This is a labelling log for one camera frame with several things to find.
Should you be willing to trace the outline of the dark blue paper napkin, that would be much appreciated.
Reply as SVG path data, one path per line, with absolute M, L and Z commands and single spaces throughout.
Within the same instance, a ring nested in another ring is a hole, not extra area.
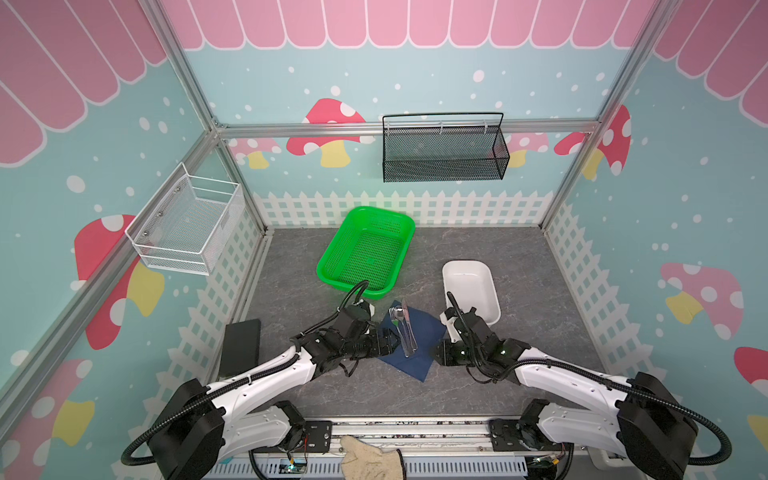
M 380 326 L 400 340 L 395 351 L 380 360 L 425 382 L 433 364 L 431 351 L 443 339 L 446 327 L 431 314 L 399 301 L 392 303 Z

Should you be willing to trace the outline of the silver fork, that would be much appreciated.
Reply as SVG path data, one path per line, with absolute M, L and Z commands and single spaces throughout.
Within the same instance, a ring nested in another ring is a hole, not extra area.
M 407 306 L 405 304 L 396 306 L 391 314 L 391 320 L 398 329 L 404 356 L 406 358 L 411 357 L 418 349 L 418 345 L 413 334 Z

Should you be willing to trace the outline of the white plastic tub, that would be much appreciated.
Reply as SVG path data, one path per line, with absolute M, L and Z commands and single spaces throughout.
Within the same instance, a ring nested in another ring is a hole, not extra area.
M 444 292 L 451 292 L 463 311 L 475 307 L 477 315 L 489 326 L 501 318 L 490 268 L 477 260 L 452 260 L 442 268 Z

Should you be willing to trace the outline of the green plastic basket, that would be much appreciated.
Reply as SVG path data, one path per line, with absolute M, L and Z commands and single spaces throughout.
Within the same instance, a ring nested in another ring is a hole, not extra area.
M 371 206 L 350 210 L 318 262 L 319 280 L 341 291 L 366 280 L 365 296 L 384 298 L 395 286 L 415 229 L 402 213 Z

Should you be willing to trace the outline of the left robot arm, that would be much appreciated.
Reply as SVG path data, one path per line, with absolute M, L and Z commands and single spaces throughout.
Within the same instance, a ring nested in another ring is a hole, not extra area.
M 399 344 L 392 330 L 370 325 L 353 328 L 349 336 L 333 327 L 297 335 L 283 354 L 229 380 L 184 383 L 120 461 L 128 467 L 154 464 L 165 479 L 201 479 L 222 459 L 284 442 L 299 424 L 298 412 L 285 403 L 262 413 L 257 407 L 346 360 L 383 357 Z

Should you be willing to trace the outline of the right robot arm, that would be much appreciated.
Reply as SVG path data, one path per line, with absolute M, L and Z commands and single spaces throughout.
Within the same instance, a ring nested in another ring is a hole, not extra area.
M 449 307 L 440 321 L 448 336 L 433 350 L 438 364 L 463 367 L 480 384 L 512 382 L 569 401 L 567 407 L 529 403 L 519 418 L 529 449 L 546 442 L 596 448 L 628 459 L 652 479 L 681 479 L 690 466 L 718 465 L 732 454 L 727 434 L 681 405 L 653 375 L 596 372 L 501 339 L 474 310 Z

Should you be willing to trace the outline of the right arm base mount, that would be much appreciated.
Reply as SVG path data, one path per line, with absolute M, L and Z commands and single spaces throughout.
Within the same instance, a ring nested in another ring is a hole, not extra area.
M 565 453 L 563 443 L 550 441 L 535 424 L 519 419 L 494 418 L 488 422 L 494 452 Z

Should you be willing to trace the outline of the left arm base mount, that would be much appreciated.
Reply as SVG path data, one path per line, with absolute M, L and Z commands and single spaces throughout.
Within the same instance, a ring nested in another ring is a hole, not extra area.
M 277 424 L 259 436 L 248 450 L 254 453 L 329 453 L 332 427 L 333 423 L 326 420 L 309 420 L 300 426 Z

